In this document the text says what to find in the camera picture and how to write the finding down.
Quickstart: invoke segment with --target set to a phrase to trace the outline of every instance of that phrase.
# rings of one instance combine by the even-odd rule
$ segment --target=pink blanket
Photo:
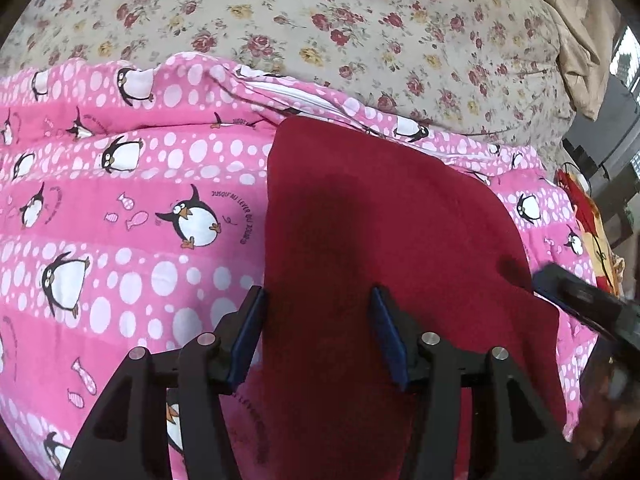
[[[594,282],[570,202],[530,147],[427,131],[329,88],[195,53],[144,72],[70,60],[0,79],[0,413],[45,478],[57,477],[130,348],[178,348],[261,283],[268,154],[275,126],[298,113],[478,178],[509,211],[532,270],[556,261]],[[594,336],[560,316],[569,436]],[[271,477],[258,387],[223,400],[246,479]],[[172,404],[183,479],[176,420]]]

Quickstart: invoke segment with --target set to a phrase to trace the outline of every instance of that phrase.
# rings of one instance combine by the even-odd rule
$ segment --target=maroon garment
[[[528,291],[518,231],[485,184],[388,140],[291,118],[271,149],[268,193],[262,376],[274,478],[398,477],[414,401],[392,384],[367,322],[374,283],[461,349],[505,346],[564,423],[558,313]]]

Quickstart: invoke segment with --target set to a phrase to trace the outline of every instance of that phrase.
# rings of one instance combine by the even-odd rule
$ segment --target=silver screw
[[[142,359],[145,356],[146,348],[143,346],[136,346],[129,350],[129,359],[133,359],[137,361],[138,359]]]
[[[425,345],[437,345],[440,342],[440,336],[435,332],[425,332],[422,334],[422,342]]]
[[[198,336],[198,344],[201,346],[209,346],[216,340],[216,335],[211,332],[205,332]]]
[[[506,348],[496,346],[491,350],[491,355],[498,359],[498,361],[504,361],[507,357],[509,357],[509,352],[507,352]]]

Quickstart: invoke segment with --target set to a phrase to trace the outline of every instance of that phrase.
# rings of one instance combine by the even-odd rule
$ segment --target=penguin foot
[[[193,248],[195,247],[194,241],[195,240],[194,240],[193,236],[190,237],[188,240],[183,240],[181,248],[193,250]]]

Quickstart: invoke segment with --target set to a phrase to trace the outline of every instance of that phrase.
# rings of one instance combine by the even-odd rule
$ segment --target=floral fabric
[[[71,57],[149,68],[192,49],[422,124],[533,145],[550,170],[574,116],[542,0],[33,0],[0,73]]]

